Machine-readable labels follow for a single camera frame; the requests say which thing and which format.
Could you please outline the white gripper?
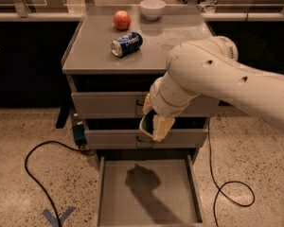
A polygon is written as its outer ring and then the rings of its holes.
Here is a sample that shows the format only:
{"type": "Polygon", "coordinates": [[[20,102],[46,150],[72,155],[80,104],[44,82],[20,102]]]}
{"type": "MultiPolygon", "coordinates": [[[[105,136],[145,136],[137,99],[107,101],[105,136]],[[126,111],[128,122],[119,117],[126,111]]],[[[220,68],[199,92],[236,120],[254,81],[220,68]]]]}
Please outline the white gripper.
{"type": "Polygon", "coordinates": [[[190,101],[199,93],[189,92],[180,87],[168,73],[158,78],[150,88],[150,94],[145,96],[143,114],[152,109],[157,113],[152,120],[154,141],[162,141],[173,126],[176,117],[184,111],[190,101]]]}

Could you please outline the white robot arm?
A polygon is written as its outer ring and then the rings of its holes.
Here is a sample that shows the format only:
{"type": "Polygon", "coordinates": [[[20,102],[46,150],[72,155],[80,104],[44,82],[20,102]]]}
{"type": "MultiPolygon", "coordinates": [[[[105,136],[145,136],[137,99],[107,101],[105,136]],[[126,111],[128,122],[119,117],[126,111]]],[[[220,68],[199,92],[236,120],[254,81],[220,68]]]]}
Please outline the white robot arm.
{"type": "Polygon", "coordinates": [[[225,101],[284,132],[284,75],[239,63],[236,45],[223,36],[170,50],[165,75],[145,98],[140,130],[163,140],[175,118],[200,95],[225,101]]]}

